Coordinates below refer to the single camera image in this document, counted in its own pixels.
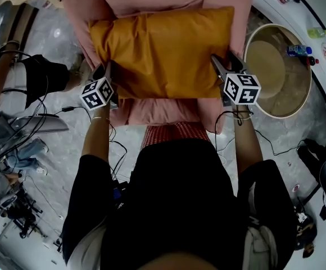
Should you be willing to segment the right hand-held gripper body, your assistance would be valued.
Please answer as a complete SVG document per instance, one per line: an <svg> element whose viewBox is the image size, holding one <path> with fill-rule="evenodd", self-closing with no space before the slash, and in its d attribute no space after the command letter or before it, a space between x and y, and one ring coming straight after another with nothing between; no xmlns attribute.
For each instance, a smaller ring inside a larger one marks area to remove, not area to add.
<svg viewBox="0 0 326 270"><path fill-rule="evenodd" d="M221 74L221 100L224 107L232 105L254 105L261 91L257 76L240 73Z"/></svg>

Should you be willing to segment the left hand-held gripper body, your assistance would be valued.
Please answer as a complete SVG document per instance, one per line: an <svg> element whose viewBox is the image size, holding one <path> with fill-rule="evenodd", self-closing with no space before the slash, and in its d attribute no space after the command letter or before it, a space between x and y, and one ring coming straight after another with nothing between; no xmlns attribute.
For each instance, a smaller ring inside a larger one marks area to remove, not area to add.
<svg viewBox="0 0 326 270"><path fill-rule="evenodd" d="M115 94L111 81L111 78L104 76L88 83L81 89L80 99L89 111L99 109L110 103Z"/></svg>

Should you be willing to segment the orange pillow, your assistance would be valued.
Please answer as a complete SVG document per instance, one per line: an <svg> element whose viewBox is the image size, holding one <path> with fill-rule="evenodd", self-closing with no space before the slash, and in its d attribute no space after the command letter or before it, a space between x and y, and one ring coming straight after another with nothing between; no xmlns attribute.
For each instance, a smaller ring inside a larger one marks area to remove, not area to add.
<svg viewBox="0 0 326 270"><path fill-rule="evenodd" d="M234 8L145 13L93 21L90 37L102 64L114 62L120 99L217 98L211 56L225 57Z"/></svg>

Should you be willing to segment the person's right forearm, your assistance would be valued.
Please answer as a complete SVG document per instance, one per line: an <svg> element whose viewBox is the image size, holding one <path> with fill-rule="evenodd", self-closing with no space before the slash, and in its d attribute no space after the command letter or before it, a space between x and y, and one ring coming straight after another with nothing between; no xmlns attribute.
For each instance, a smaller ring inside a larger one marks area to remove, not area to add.
<svg viewBox="0 0 326 270"><path fill-rule="evenodd" d="M257 138L251 114L246 105L233 105L236 162L238 175L247 168L263 161L261 147Z"/></svg>

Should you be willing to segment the person's left forearm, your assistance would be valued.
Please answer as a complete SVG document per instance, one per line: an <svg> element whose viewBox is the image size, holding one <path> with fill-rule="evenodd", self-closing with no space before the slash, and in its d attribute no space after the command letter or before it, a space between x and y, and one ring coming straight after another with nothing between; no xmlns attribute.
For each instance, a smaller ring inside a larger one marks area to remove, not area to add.
<svg viewBox="0 0 326 270"><path fill-rule="evenodd" d="M110 106L97 109L91 120L81 155L93 155L108 163Z"/></svg>

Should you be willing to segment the round beige side table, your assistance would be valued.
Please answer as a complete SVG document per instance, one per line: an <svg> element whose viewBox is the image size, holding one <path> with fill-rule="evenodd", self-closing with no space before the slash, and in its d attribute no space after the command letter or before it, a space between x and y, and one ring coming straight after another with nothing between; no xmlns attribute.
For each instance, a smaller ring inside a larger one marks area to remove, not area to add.
<svg viewBox="0 0 326 270"><path fill-rule="evenodd" d="M301 40L293 32L277 24L260 26L246 42L244 61L261 85L256 106L272 118L294 115L309 95L310 65L287 54L289 46L299 44Z"/></svg>

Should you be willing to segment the dark plastic chair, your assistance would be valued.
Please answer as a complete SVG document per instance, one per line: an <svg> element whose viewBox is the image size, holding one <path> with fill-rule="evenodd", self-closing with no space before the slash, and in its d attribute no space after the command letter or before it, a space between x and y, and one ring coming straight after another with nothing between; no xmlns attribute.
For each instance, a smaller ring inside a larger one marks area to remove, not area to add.
<svg viewBox="0 0 326 270"><path fill-rule="evenodd" d="M14 130L31 133L56 133L69 130L68 125L58 116L25 116L16 118L11 123Z"/></svg>

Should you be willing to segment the blue label drink bottle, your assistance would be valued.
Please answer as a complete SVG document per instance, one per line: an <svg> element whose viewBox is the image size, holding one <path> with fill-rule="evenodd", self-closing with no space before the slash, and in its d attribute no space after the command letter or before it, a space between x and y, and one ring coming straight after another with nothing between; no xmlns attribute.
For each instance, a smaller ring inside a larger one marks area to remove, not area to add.
<svg viewBox="0 0 326 270"><path fill-rule="evenodd" d="M291 45L286 49L289 57L307 57L313 53L311 47L305 45Z"/></svg>

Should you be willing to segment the person's red checked trousers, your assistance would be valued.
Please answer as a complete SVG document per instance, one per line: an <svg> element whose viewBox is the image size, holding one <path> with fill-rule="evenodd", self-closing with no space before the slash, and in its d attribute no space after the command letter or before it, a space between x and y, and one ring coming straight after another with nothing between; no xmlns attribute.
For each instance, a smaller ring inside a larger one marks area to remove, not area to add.
<svg viewBox="0 0 326 270"><path fill-rule="evenodd" d="M191 138L210 142L206 129L199 122L178 122L171 125L148 126L144 134L141 150L149 145Z"/></svg>

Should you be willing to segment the white low ledge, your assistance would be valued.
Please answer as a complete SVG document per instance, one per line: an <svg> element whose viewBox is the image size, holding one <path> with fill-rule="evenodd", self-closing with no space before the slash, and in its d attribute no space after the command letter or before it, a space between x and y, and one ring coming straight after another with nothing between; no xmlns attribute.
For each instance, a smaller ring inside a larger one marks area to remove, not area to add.
<svg viewBox="0 0 326 270"><path fill-rule="evenodd" d="M313 67L313 72L326 94L326 60L321 51L321 45L326 42L326 37L311 39L308 36L307 29L319 25L311 11L302 2L281 4L279 0L253 0L252 5L271 22L289 29L298 37L301 44L313 49L313 56L320 61L318 66Z"/></svg>

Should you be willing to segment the green drink bottle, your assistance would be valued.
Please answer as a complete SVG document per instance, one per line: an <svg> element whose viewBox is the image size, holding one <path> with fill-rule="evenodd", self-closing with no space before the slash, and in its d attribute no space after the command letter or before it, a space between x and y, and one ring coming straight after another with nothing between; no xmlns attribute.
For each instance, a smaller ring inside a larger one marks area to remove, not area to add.
<svg viewBox="0 0 326 270"><path fill-rule="evenodd" d="M321 27L309 28L307 34L311 39L320 39L326 36L326 29Z"/></svg>

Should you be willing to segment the person's black t-shirt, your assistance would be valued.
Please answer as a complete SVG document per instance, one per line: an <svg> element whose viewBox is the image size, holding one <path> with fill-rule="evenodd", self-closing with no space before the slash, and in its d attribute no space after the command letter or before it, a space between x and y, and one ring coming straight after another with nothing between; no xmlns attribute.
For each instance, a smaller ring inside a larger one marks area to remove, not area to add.
<svg viewBox="0 0 326 270"><path fill-rule="evenodd" d="M116 208L109 164L84 155L62 229L63 258L69 260L89 232L104 226L93 262L100 269L137 270L176 252L219 270L241 269L251 188L256 218L273 233L283 269L295 249L297 223L273 160L245 169L234 192L211 142L186 138L149 145L138 155L123 206Z"/></svg>

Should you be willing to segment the black recorder with blue screen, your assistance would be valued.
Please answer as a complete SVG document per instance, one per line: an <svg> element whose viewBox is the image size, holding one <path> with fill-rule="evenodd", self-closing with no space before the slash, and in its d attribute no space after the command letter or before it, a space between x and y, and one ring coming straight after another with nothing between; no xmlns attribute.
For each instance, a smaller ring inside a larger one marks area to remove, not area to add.
<svg viewBox="0 0 326 270"><path fill-rule="evenodd" d="M127 181L119 182L117 179L113 180L113 194L114 204L118 208L124 203L126 189L129 186Z"/></svg>

